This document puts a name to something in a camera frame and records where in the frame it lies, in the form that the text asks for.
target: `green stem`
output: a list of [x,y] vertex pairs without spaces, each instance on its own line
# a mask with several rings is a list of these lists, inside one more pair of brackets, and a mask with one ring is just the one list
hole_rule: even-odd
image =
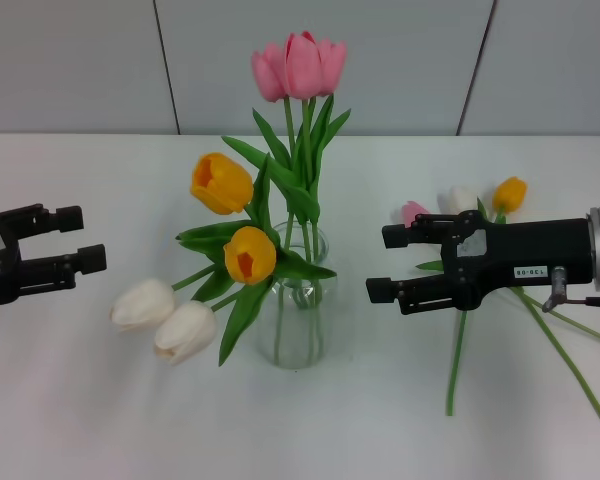
[[[309,229],[307,228],[307,223],[303,223],[301,225],[302,227],[302,238],[304,239],[304,256],[307,260],[307,262],[311,263],[311,243],[309,242]],[[315,307],[316,306],[316,302],[315,302],[315,296],[314,293],[311,294],[311,307]],[[309,358],[307,359],[307,363],[310,365],[311,364],[311,359],[313,358],[313,335],[314,335],[314,330],[315,330],[315,318],[313,318],[313,315],[311,316],[311,319],[309,320],[310,324],[309,324]]]
[[567,364],[567,366],[569,367],[569,369],[571,370],[573,375],[576,377],[576,380],[578,380],[578,383],[582,387],[584,394],[589,399],[591,406],[593,407],[593,409],[598,414],[598,417],[600,418],[600,403],[598,403],[598,400],[596,399],[595,395],[591,391],[591,388],[589,388],[589,385],[587,384],[586,380],[580,373],[580,370],[578,370],[578,367],[576,367],[575,363],[573,363],[573,360],[571,360],[569,355],[567,355],[567,352],[564,350],[564,348],[562,348],[562,345],[560,345],[560,343],[558,342],[558,339],[553,335],[553,333],[551,332],[551,330],[549,329],[549,327],[547,326],[545,321],[542,319],[542,317],[540,316],[538,311],[535,309],[535,307],[531,304],[531,302],[529,300],[527,300],[525,298],[525,295],[517,290],[514,290],[513,292],[518,296],[518,298],[520,298],[520,300],[522,301],[524,306],[527,307],[527,310],[529,310],[529,312],[531,313],[531,315],[533,316],[535,321],[538,323],[538,325],[540,326],[540,328],[542,329],[544,334],[547,336],[549,341],[552,343],[552,345],[558,351],[558,353],[560,354],[562,359],[565,361],[565,363]]
[[289,97],[284,97],[284,116],[287,119],[287,135],[289,135],[289,150],[291,153],[291,161],[293,162],[293,150],[296,148],[296,134],[293,130],[293,116],[291,115],[291,102]]
[[313,261],[318,261],[320,255],[320,236],[318,235],[318,222],[311,222],[311,233],[313,235]]
[[226,307],[231,302],[233,302],[236,298],[238,298],[238,295],[240,295],[239,291],[232,293],[231,295],[223,298],[218,303],[216,303],[213,307],[211,307],[211,310],[213,310],[214,312],[217,312],[218,310],[220,310],[223,307]]
[[498,213],[496,214],[496,218],[495,218],[495,220],[493,221],[493,223],[500,223],[500,220],[501,220],[501,219],[502,219],[504,216],[505,216],[505,214],[504,214],[504,208],[503,208],[503,207],[500,207],[500,208],[498,209]]
[[291,245],[291,233],[293,233],[293,213],[289,212],[287,218],[287,229],[284,234],[284,249],[288,250]]
[[309,229],[306,222],[300,225],[302,228],[302,238],[304,239],[304,257],[307,262],[311,263],[311,242],[309,242]]
[[[296,147],[296,136],[293,129],[293,115],[291,115],[291,102],[289,97],[284,97],[284,115],[287,120],[287,135],[289,136],[289,152],[291,153],[291,162],[289,168],[293,167],[293,151]],[[293,213],[289,212],[287,218],[287,227],[284,235],[284,249],[288,250],[291,245],[291,234],[293,233]],[[276,337],[273,344],[273,362],[280,365],[280,343],[282,342],[282,319],[284,318],[284,285],[280,279],[280,289],[278,290],[278,318],[276,319]]]
[[[516,295],[518,295],[518,293],[519,293],[519,294],[523,295],[525,299],[527,299],[530,303],[532,303],[536,307],[542,308],[542,304],[539,301],[537,301],[535,298],[530,297],[526,293],[520,291],[518,287],[513,287],[512,290],[513,289],[515,289],[515,290],[518,291],[518,292],[514,292],[514,293],[516,293]],[[586,327],[586,326],[582,325],[581,323],[578,323],[575,320],[572,320],[571,318],[567,317],[566,315],[562,315],[561,313],[556,312],[555,310],[551,310],[549,313],[551,315],[553,315],[554,317],[559,318],[563,322],[566,322],[566,323],[568,323],[571,326],[579,328],[583,332],[587,332],[589,335],[592,335],[592,336],[596,337],[598,340],[600,340],[600,333],[599,332],[596,332],[595,330],[593,330],[593,329],[591,329],[589,327]]]
[[449,387],[447,388],[447,416],[453,416],[453,397],[456,392],[456,380],[458,378],[458,366],[460,365],[460,352],[462,351],[462,337],[464,336],[464,326],[467,322],[467,312],[460,314],[460,327],[456,337],[456,349],[453,354],[453,365],[451,367],[451,377],[449,378]]
[[309,118],[309,102],[302,101],[302,136],[304,138],[304,159],[307,163],[307,177],[313,182],[313,164],[311,163],[311,118]]
[[258,216],[256,215],[255,210],[253,209],[253,205],[248,203],[247,205],[244,206],[244,211],[247,212],[247,215],[249,215],[249,218],[251,220],[253,220],[254,222],[258,223]]
[[171,288],[173,288],[174,292],[177,292],[181,288],[191,285],[196,280],[200,280],[202,277],[209,275],[211,272],[213,272],[215,270],[215,268],[216,268],[215,265],[209,265],[208,267],[200,270],[198,273],[194,273],[190,277],[185,278],[184,280],[180,280],[178,283],[174,283],[173,285],[171,285]]

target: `loose tulip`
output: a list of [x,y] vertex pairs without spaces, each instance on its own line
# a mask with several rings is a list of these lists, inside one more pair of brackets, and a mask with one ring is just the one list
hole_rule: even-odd
[[283,60],[282,83],[287,95],[299,100],[309,100],[322,92],[320,54],[309,32],[289,35]]
[[249,172],[222,153],[200,157],[192,180],[191,194],[220,215],[241,212],[253,198]]
[[320,95],[331,95],[338,88],[340,77],[347,60],[347,46],[344,42],[334,45],[328,38],[318,44],[322,66],[322,90]]
[[111,309],[111,320],[122,331],[157,327],[173,313],[175,299],[169,285],[150,278],[120,296]]
[[227,271],[236,282],[255,285],[267,278],[276,266],[276,247],[256,227],[242,227],[224,246]]
[[515,212],[524,201],[527,184],[518,177],[511,177],[500,184],[493,194],[493,208],[496,212]]
[[251,69],[262,97],[268,102],[277,102],[286,96],[282,84],[284,58],[282,49],[270,43],[261,55],[253,52]]
[[402,220],[407,227],[410,227],[411,223],[415,221],[416,215],[420,214],[429,215],[429,211],[419,203],[408,202],[402,207]]
[[478,195],[466,187],[452,187],[449,192],[449,211],[457,215],[466,210],[477,210]]
[[178,307],[158,329],[154,350],[171,365],[177,365],[207,348],[215,336],[213,310],[192,301]]

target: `green leaf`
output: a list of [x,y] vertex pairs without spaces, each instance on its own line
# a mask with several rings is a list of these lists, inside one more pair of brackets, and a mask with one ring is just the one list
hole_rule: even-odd
[[318,184],[320,182],[320,171],[322,170],[322,153],[324,152],[324,149],[329,144],[329,142],[331,142],[331,140],[333,140],[333,137],[336,136],[336,134],[338,133],[338,130],[340,130],[342,125],[344,125],[344,123],[347,121],[350,114],[351,114],[351,109],[344,112],[342,115],[340,115],[332,123],[329,124],[329,126],[326,128],[324,136],[320,140],[320,143],[318,144],[318,147],[316,148],[316,150],[314,152],[313,162],[314,162],[315,177],[314,177],[313,181],[311,182],[311,184],[309,185],[309,194],[316,202],[318,201]]
[[416,265],[416,268],[418,268],[420,270],[444,272],[444,267],[442,266],[442,260],[434,260],[433,262],[421,263],[420,265]]
[[303,186],[288,183],[286,176],[290,172],[283,169],[279,164],[271,162],[269,170],[273,183],[277,185],[282,195],[284,195],[293,213],[298,217],[298,221],[306,223],[307,219],[309,219],[312,222],[317,222],[320,217],[320,205],[309,195],[309,192]]
[[[222,137],[227,145],[247,159],[249,163],[262,169],[267,154],[252,147],[248,143],[231,137]],[[317,222],[320,217],[320,205],[311,198],[303,182],[289,169],[283,167],[277,162],[269,163],[269,174],[271,180],[280,189],[285,199],[291,206],[293,213],[298,217],[300,223],[306,223],[307,219]]]
[[245,285],[240,290],[220,343],[220,366],[231,355],[240,335],[255,321],[272,284],[273,277],[270,276],[256,285]]
[[207,237],[207,238],[192,238],[190,240],[180,241],[180,245],[188,250],[202,253],[207,256],[213,263],[224,264],[224,249],[223,247],[229,243],[231,237]]
[[324,152],[324,148],[326,147],[325,140],[326,138],[323,138],[320,141],[320,145],[318,145],[316,150],[316,156],[314,158],[315,177],[309,186],[309,195],[311,195],[311,198],[316,202],[318,201],[318,184],[320,183],[320,171],[322,170],[322,152]]
[[273,154],[273,158],[276,159],[281,165],[291,168],[291,156],[287,151],[287,147],[282,143],[275,133],[273,133],[273,128],[271,125],[267,123],[267,121],[260,115],[256,109],[253,109],[253,118],[256,120],[258,124],[258,128],[260,128],[260,132],[264,137],[267,145],[269,145],[269,149]]
[[332,110],[333,94],[329,95],[324,101],[320,113],[318,113],[318,117],[316,118],[316,123],[314,123],[313,128],[311,129],[311,145],[313,146],[314,151],[318,148],[322,137],[324,137],[324,134],[327,131]]
[[234,233],[240,230],[242,227],[252,226],[251,220],[237,220],[235,222],[224,222],[216,223],[214,225],[205,225],[204,227],[197,227],[180,233],[176,240],[192,240],[195,238],[207,238],[207,237],[229,237],[231,238]]
[[[311,119],[313,118],[313,112],[316,108],[316,97],[311,97],[311,100],[309,100],[309,121],[311,121]],[[297,168],[299,166],[299,164],[303,165],[304,164],[304,151],[301,150],[301,144],[302,144],[302,139],[303,139],[303,133],[302,130],[304,128],[304,122],[300,123],[300,128],[298,129],[298,136],[296,137],[296,148],[293,150],[293,152],[291,152],[291,163],[293,164],[292,168],[293,168],[293,172],[296,173],[296,176],[298,178],[301,178],[304,180],[304,174],[302,176],[297,175]]]
[[214,298],[224,295],[233,285],[233,279],[229,276],[224,265],[217,265],[214,272],[200,286],[191,300],[208,302]]
[[293,174],[299,179],[302,185],[306,185],[307,164],[304,161],[304,137],[298,136],[296,146],[293,149]]
[[226,143],[236,152],[242,155],[247,160],[247,162],[249,162],[254,167],[262,168],[262,165],[264,165],[265,159],[267,158],[267,154],[263,151],[260,151],[257,148],[249,145],[247,142],[243,142],[242,140],[238,140],[237,138],[223,136],[222,140],[224,141],[224,143]]
[[280,235],[271,226],[271,217],[269,215],[269,190],[271,188],[269,170],[272,165],[274,165],[273,160],[269,154],[267,154],[267,162],[258,172],[258,178],[256,178],[256,181],[253,184],[253,199],[251,200],[251,205],[258,218],[259,227],[267,234],[276,247],[279,247]]
[[480,213],[482,214],[482,217],[485,220],[489,220],[489,215],[487,214],[487,209],[484,208],[484,203],[482,203],[482,200],[480,200],[480,197],[478,197],[478,210],[480,210]]
[[326,139],[325,146],[328,145],[331,140],[333,140],[333,137],[336,136],[338,130],[340,130],[340,128],[342,128],[345,122],[349,119],[349,115],[351,115],[351,109],[344,112],[329,124],[327,127],[327,132],[324,135],[324,138]]
[[273,274],[277,277],[301,280],[322,280],[336,276],[336,272],[333,270],[313,265],[296,252],[278,250],[276,254],[276,268],[273,271]]

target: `clear glass vase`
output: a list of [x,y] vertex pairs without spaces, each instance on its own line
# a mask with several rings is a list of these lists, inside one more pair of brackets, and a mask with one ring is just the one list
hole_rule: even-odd
[[[335,270],[329,262],[329,244],[318,229],[318,255],[314,258],[313,232],[294,223],[290,232],[290,249],[311,263]],[[287,224],[276,225],[284,244]],[[305,238],[309,245],[305,248]],[[318,363],[326,355],[336,308],[337,277],[308,281],[281,279],[271,288],[256,320],[258,349],[272,364],[297,370]]]

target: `tabletop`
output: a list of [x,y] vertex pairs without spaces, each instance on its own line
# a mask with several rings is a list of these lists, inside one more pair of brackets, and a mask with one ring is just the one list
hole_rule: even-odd
[[[118,333],[108,319],[131,284],[174,283],[204,265],[173,237],[217,221],[188,192],[209,151],[240,160],[211,136],[0,135],[0,211],[39,202],[84,213],[84,230],[27,239],[23,256],[98,243],[108,256],[107,271],[79,275],[74,290],[0,306],[1,479],[600,478],[600,421],[516,298],[494,292],[469,314],[446,417],[456,313],[403,317],[371,305],[364,285],[413,278],[436,259],[422,245],[385,250],[380,229],[409,200],[438,211],[453,185],[488,201],[517,175],[529,191],[511,221],[584,217],[600,206],[600,137],[334,140],[320,199],[339,314],[328,356],[299,371],[268,364],[249,332],[222,368],[220,336],[170,367],[151,332]],[[285,210],[273,192],[273,219]],[[600,309],[561,310],[600,331]],[[600,341],[547,322],[600,400]]]

